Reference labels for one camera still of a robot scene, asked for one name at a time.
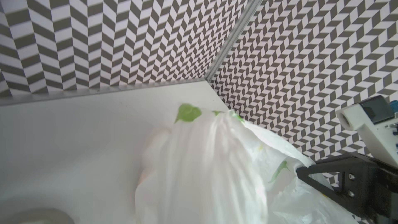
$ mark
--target chevron pattern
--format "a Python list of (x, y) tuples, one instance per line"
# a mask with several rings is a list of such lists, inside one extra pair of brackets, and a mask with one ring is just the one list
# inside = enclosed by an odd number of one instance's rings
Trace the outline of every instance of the chevron pattern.
[(398, 0), (263, 0), (212, 87), (313, 160), (369, 154), (336, 110), (398, 99)]
[(0, 97), (199, 78), (248, 0), (1, 0)]

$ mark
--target white plastic bag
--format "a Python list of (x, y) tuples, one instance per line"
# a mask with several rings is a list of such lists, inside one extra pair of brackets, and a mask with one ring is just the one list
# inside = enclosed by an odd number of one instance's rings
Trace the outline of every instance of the white plastic bag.
[(144, 152), (141, 224), (355, 224), (296, 176), (313, 161), (233, 111), (181, 105), (172, 130)]

